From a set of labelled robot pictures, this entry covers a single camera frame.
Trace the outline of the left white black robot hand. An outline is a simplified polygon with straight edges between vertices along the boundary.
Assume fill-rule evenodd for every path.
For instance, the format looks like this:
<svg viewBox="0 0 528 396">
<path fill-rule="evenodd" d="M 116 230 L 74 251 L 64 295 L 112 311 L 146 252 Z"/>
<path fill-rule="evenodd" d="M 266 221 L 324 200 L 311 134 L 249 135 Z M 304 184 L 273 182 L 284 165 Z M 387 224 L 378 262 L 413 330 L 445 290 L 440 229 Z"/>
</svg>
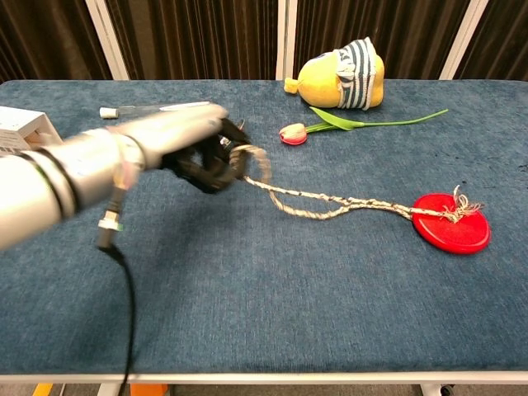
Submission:
<svg viewBox="0 0 528 396">
<path fill-rule="evenodd" d="M 110 131 L 139 146 L 146 169 L 168 169 L 206 194 L 225 190 L 246 170 L 245 153 L 234 165 L 230 156 L 250 140 L 219 105 L 162 111 L 114 125 Z"/>
</svg>

